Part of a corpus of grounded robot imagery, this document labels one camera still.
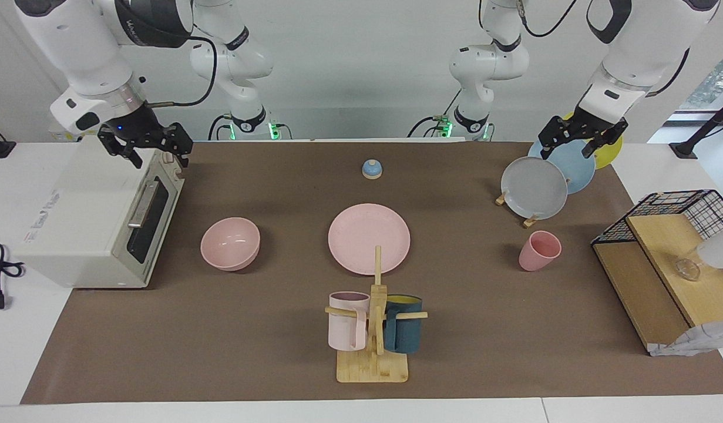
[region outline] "oven door handle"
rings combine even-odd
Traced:
[[[157,193],[158,187],[160,187],[159,180],[153,180],[144,186],[142,196],[139,198],[139,202],[136,204],[136,209],[127,224],[128,227],[139,228],[144,225],[144,221],[147,220],[147,214],[150,211],[150,206],[152,205],[152,200],[155,198],[155,193]]]

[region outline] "oven window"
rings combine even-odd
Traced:
[[[132,230],[127,243],[127,251],[139,263],[144,263],[144,260],[147,258],[147,252],[150,251],[150,247],[152,246],[152,238],[155,237],[157,225],[160,224],[166,203],[168,203],[168,190],[166,186],[159,177],[155,177],[155,180],[157,180],[158,184],[157,191],[155,191],[155,196],[152,198],[152,203],[150,203],[147,220],[144,221],[141,227]]]

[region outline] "brown tablecloth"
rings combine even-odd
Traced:
[[[646,355],[590,247],[631,206],[611,167],[532,228],[555,233],[563,255],[519,269],[531,230],[493,201],[528,147],[197,144],[149,288],[72,292],[23,404],[723,393],[716,351]],[[361,176],[372,157],[381,179]],[[327,295],[368,291],[372,278],[332,259],[327,230],[358,203],[391,207],[411,230],[409,256],[383,281],[423,297],[430,317],[399,385],[335,382]],[[262,233],[238,273],[199,252],[230,216]]]

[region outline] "dark blue mug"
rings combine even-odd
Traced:
[[[399,313],[421,311],[421,298],[413,295],[388,295],[385,314],[388,318],[383,324],[385,349],[393,353],[410,354],[418,351],[421,340],[421,319],[397,319]]]

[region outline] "black wire rack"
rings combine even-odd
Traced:
[[[684,214],[701,238],[708,239],[723,230],[723,197],[716,190],[653,193],[597,236],[591,244],[635,241],[635,235],[627,225],[627,218],[657,214]]]

